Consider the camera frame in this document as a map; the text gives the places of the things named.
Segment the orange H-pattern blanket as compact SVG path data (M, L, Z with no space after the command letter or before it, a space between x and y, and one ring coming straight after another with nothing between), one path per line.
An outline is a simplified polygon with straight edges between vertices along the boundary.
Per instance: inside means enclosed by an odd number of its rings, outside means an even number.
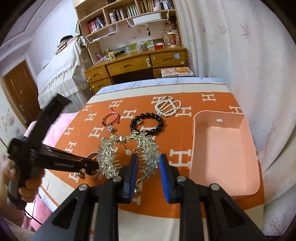
M115 110L120 121L115 125L116 134L130 134L130 122L141 113L152 113L156 102L171 96L181 101L181 109L164 118L162 131L154 136L159 152L166 154L170 165L189 178L193 146L193 118L204 110L243 114L237 101L225 84L170 84L119 90L93 96L78 112L55 148L87 157L97 152L102 137L110 133L102 119ZM259 166L260 188L254 195L233 197L251 218L263 214L263 182Z

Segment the wooden bookshelf hutch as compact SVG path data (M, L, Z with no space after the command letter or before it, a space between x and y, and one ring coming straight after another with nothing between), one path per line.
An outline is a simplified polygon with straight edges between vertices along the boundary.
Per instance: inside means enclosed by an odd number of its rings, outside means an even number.
M73 1L94 64L110 51L135 51L142 43L168 45L180 33L176 1Z

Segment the white floral curtain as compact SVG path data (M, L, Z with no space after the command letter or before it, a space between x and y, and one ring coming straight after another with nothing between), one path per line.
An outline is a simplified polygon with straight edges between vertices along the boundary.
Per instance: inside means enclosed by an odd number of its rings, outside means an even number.
M189 66L220 78L250 125L264 184L265 235L295 217L295 1L175 1Z

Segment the pink jewelry tray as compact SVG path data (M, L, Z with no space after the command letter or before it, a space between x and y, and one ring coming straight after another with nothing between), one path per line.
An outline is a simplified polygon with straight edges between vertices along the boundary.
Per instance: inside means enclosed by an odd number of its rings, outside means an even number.
M232 197L259 190L257 154L244 114L212 110L195 114L189 178L203 186L216 183Z

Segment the light blue bed sheet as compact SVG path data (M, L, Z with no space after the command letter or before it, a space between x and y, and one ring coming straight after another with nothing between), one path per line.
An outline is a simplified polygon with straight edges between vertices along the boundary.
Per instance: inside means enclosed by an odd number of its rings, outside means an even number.
M224 84L219 78L206 77L173 77L173 78L157 78L148 80L138 80L115 85L109 85L101 88L95 95L115 92L125 89L134 89L149 86L162 86L170 84Z

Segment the printed cardboard box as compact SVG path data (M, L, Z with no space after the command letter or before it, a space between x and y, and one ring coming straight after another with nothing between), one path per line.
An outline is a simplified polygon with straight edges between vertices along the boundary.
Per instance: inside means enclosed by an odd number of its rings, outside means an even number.
M173 77L193 77L194 73L189 67L174 67L161 69L162 78L173 78Z

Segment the pink blanket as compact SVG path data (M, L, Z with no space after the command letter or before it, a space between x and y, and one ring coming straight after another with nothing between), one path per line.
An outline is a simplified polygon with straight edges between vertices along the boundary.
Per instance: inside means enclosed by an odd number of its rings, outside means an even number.
M74 120L78 113L62 113L51 124L48 132L43 139L43 144L49 147L54 147L59 141L60 137L69 130L70 123ZM34 229L38 229L49 216L63 203L66 198L74 191L74 188L62 181L57 175L65 174L68 176L69 172L54 170L52 160L46 159L43 164L45 175L42 178L42 183L38 189L38 194L35 198L35 209L33 218L35 220L30 222Z

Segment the pink smart watch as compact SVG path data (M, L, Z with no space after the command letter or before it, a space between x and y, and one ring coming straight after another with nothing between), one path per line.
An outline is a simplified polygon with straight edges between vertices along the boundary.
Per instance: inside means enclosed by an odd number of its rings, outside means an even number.
M94 164L91 164L90 167L87 167L84 170L86 176L93 178L95 180L102 180L103 174L100 172L98 160L97 160L97 152L90 153L86 158L90 159Z

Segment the brown wooden door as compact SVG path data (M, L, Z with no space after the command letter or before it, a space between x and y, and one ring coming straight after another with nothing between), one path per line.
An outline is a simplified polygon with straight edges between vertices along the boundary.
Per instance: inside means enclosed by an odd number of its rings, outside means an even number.
M37 86L25 60L4 76L4 83L17 109L25 119L25 125L29 126L43 111L38 103Z

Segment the wooden desk with drawers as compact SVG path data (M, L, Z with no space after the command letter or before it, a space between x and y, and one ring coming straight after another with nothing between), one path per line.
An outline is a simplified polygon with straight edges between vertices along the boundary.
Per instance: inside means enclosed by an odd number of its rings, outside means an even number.
M102 60L85 71L86 82L96 93L102 87L160 78L161 70L173 67L187 67L188 54L183 46L165 46L162 49L133 51L117 57Z

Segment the blue flower brooch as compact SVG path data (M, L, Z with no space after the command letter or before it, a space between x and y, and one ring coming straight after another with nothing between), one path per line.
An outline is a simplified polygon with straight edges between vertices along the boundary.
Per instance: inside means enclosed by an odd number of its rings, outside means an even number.
M108 126L107 126L107 130L108 130L108 132L110 132L110 133L114 133L114 132L116 132L116 129L115 129L112 125L108 125Z

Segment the red white paper cup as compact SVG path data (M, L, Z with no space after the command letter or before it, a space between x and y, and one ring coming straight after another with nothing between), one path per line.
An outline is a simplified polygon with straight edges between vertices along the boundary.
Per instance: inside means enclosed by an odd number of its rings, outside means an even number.
M168 32L168 39L171 46L177 45L177 34L175 32Z

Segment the white lace covered furniture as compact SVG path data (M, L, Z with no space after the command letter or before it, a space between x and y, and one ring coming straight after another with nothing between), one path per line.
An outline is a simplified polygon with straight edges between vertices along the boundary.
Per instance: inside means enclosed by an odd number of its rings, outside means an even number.
M85 71L93 65L87 48L73 39L37 76L38 103L45 109L57 94L71 101L63 113L79 111L93 96Z

